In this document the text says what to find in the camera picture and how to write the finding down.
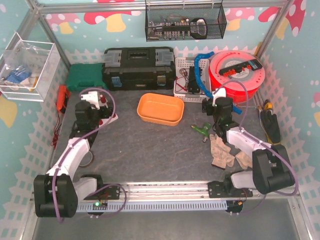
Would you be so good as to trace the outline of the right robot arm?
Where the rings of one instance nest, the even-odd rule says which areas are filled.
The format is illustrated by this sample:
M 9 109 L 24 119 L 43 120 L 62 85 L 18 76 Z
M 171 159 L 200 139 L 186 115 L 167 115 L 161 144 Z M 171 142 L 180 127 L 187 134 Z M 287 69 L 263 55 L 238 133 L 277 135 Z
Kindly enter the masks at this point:
M 293 194 L 298 192 L 298 177 L 286 148 L 258 139 L 234 121 L 230 97 L 204 99 L 202 111 L 214 120 L 214 134 L 209 136 L 214 166 L 223 169 L 235 159 L 249 164 L 227 179 L 233 188 L 255 189 L 263 195 L 284 195 L 288 187 L 294 188 Z

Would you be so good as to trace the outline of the orange plastic bin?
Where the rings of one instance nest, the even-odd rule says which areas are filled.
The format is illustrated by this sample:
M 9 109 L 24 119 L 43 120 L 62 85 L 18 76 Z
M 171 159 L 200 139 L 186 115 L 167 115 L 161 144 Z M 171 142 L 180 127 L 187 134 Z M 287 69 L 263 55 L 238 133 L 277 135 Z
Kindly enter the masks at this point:
M 184 114 L 185 103 L 178 97 L 145 93 L 139 100 L 137 114 L 149 123 L 177 126 Z

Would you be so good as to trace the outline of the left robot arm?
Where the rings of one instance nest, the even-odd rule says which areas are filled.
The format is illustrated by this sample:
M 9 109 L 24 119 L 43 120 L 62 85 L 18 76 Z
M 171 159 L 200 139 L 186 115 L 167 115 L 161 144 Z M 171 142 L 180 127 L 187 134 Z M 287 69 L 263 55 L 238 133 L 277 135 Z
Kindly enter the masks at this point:
M 37 175 L 33 181 L 35 214 L 39 218 L 71 218 L 79 202 L 104 186 L 98 174 L 85 174 L 78 182 L 73 182 L 73 178 L 99 128 L 112 122 L 115 116 L 111 103 L 95 106 L 82 100 L 75 105 L 75 121 L 65 150 L 46 174 Z

